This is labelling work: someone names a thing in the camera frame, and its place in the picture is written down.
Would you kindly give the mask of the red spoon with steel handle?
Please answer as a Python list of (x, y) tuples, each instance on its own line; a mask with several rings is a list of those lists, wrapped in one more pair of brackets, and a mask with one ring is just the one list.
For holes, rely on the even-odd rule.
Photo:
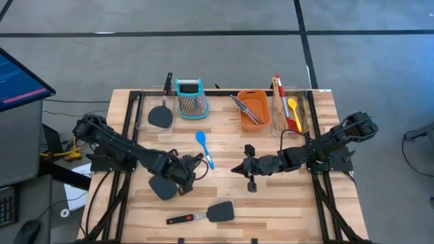
[(275, 80), (276, 80), (278, 94), (279, 94), (279, 101), (277, 104), (280, 107), (280, 111), (281, 111), (280, 123), (282, 123), (283, 119), (285, 119), (285, 125), (283, 126), (283, 128), (290, 129), (291, 130), (290, 133), (295, 134), (295, 131), (298, 131), (298, 127), (296, 122), (290, 118), (288, 103), (286, 101), (284, 88), (281, 84), (281, 79), (278, 72), (275, 72)]

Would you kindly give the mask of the computer monitor with blue screen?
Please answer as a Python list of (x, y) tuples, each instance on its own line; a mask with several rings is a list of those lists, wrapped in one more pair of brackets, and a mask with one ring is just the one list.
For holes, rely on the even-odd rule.
[(56, 95), (56, 90), (0, 47), (0, 112)]

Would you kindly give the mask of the white paper sheet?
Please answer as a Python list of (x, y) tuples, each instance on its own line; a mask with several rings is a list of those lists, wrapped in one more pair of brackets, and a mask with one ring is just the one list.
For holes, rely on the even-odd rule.
[[(90, 163), (72, 168), (72, 171), (89, 178), (93, 175)], [(68, 209), (70, 211), (75, 211), (76, 209), (85, 206), (88, 197), (87, 190), (76, 188), (68, 184), (64, 184), (64, 189), (68, 200)]]

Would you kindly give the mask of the dark gray floor stand leg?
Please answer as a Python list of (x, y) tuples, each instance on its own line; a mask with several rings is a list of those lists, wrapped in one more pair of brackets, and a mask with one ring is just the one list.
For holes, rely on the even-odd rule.
[(406, 132), (404, 134), (404, 139), (405, 141), (414, 141), (417, 138), (426, 136), (432, 143), (434, 143), (434, 122), (418, 129)]

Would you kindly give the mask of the black computer mouse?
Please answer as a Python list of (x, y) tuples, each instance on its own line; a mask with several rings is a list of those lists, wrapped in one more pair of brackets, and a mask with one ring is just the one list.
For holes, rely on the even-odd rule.
[(41, 228), (38, 220), (25, 222), (14, 238), (13, 244), (33, 244)]

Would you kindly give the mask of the orange plastic bin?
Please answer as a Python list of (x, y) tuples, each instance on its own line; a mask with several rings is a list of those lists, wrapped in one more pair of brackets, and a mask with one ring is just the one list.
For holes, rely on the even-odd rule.
[(242, 129), (246, 131), (258, 131), (265, 129), (270, 124), (271, 116), (265, 91), (261, 89), (243, 90), (237, 94), (237, 98), (263, 122), (262, 125), (255, 124), (255, 122), (241, 110), (239, 114)]

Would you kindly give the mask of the clear plastic bin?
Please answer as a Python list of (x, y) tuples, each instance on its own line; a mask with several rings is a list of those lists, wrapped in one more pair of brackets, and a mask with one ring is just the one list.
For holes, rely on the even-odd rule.
[(162, 105), (163, 88), (154, 87), (153, 89), (141, 90), (142, 101), (140, 102), (139, 122), (136, 122), (135, 127), (146, 137), (170, 137), (173, 134), (174, 111), (176, 109), (176, 92), (173, 87), (170, 88), (169, 96), (167, 97), (166, 106), (173, 114), (172, 124), (168, 129), (156, 127), (149, 124), (148, 114), (150, 110), (156, 106)]
[[(295, 99), (297, 103), (296, 107), (296, 114), (298, 115), (302, 132), (307, 133), (309, 132), (309, 120), (310, 118), (310, 111), (309, 111), (309, 101), (307, 100), (307, 90), (304, 89), (295, 89), (294, 87), (285, 87), (285, 96), (286, 98), (293, 98)], [(277, 110), (277, 102), (276, 102), (276, 96), (274, 93), (274, 89), (271, 90), (272, 98), (269, 100), (272, 102), (272, 105), (270, 105), (270, 115), (271, 115), (271, 132), (273, 137), (278, 137), (280, 133), (282, 132), (281, 129), (278, 128), (277, 122), (278, 122), (278, 110)]]

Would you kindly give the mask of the wooden slotted spatula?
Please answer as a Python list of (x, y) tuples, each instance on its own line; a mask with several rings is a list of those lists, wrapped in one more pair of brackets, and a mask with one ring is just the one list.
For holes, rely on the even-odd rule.
[(281, 98), (279, 95), (279, 86), (277, 84), (277, 78), (273, 77), (272, 78), (272, 85), (273, 85), (273, 94), (275, 97), (275, 107), (277, 109), (277, 129), (279, 131), (283, 131), (288, 129), (288, 123), (285, 119), (285, 115), (282, 109), (282, 102), (281, 102)]

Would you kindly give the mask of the black aluminium table frame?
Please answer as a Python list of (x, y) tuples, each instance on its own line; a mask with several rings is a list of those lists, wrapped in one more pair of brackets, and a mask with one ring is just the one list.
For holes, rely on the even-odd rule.
[[(241, 163), (243, 147), (252, 144), (258, 155), (269, 155), (279, 145), (300, 146), (305, 139), (295, 136), (280, 140), (271, 127), (260, 131), (241, 128), (239, 110), (232, 97), (234, 89), (209, 89), (210, 113), (204, 119), (176, 117), (170, 137), (146, 137), (136, 131), (135, 116), (127, 112), (130, 91), (116, 89), (109, 104), (107, 123), (115, 130), (128, 128), (129, 136), (149, 148), (173, 149), (181, 154), (199, 153), (195, 132), (202, 130), (215, 169), (198, 169), (200, 179), (183, 197), (160, 200), (149, 186), (150, 174), (138, 166), (132, 174), (125, 216), (115, 214), (108, 224), (108, 236), (97, 236), (94, 244), (177, 243), (335, 243), (338, 228), (331, 213), (315, 196), (312, 175), (306, 168), (257, 178), (258, 191), (249, 193), (247, 181), (231, 169)], [(166, 220), (207, 211), (217, 203), (231, 201), (235, 219), (210, 222), (208, 219), (167, 225)]]

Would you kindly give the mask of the blue silicone spoon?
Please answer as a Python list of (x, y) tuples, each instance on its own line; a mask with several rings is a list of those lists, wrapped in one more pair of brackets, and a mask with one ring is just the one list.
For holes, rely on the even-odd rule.
[(198, 143), (200, 143), (200, 145), (202, 145), (204, 153), (206, 155), (206, 159), (208, 161), (208, 165), (210, 166), (210, 168), (212, 170), (214, 170), (214, 162), (210, 156), (210, 153), (208, 151), (208, 148), (206, 146), (206, 136), (202, 131), (197, 131), (196, 134), (196, 140), (198, 141)]

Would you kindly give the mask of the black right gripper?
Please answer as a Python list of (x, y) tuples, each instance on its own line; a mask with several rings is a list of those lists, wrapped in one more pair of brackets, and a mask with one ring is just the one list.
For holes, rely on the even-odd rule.
[(236, 174), (245, 175), (250, 181), (248, 182), (248, 191), (257, 192), (257, 185), (254, 176), (270, 176), (283, 168), (284, 162), (279, 155), (265, 155), (255, 158), (255, 148), (251, 144), (245, 145), (246, 159), (231, 171)]

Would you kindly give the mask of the square black spatula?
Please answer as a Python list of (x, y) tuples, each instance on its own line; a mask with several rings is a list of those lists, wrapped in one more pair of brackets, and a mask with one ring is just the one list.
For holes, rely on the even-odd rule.
[(184, 216), (169, 218), (166, 220), (167, 225), (192, 222), (195, 220), (208, 219), (210, 222), (228, 222), (235, 219), (235, 211), (231, 201), (217, 203), (208, 207), (204, 213), (191, 213)]

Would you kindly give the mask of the black keyboard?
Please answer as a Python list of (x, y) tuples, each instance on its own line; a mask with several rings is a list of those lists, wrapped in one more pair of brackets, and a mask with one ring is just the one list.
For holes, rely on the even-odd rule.
[(14, 195), (0, 195), (0, 228), (16, 223), (16, 198)]

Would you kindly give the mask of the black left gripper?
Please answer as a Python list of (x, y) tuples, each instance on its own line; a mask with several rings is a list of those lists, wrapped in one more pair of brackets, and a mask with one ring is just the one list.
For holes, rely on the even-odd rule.
[(176, 156), (177, 151), (171, 150), (168, 155), (161, 155), (154, 164), (154, 176), (172, 181), (177, 185), (177, 194), (186, 195), (193, 190), (193, 183), (197, 180), (195, 169), (203, 161), (203, 154), (196, 156)]

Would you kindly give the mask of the yellow silicone spoon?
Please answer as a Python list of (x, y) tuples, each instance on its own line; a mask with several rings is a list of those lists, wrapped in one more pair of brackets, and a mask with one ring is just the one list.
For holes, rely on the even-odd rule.
[(288, 106), (292, 109), (292, 112), (294, 114), (297, 130), (299, 132), (302, 132), (302, 126), (301, 126), (300, 120), (298, 118), (298, 114), (296, 112), (296, 107), (297, 107), (296, 101), (293, 98), (289, 98), (288, 99)]

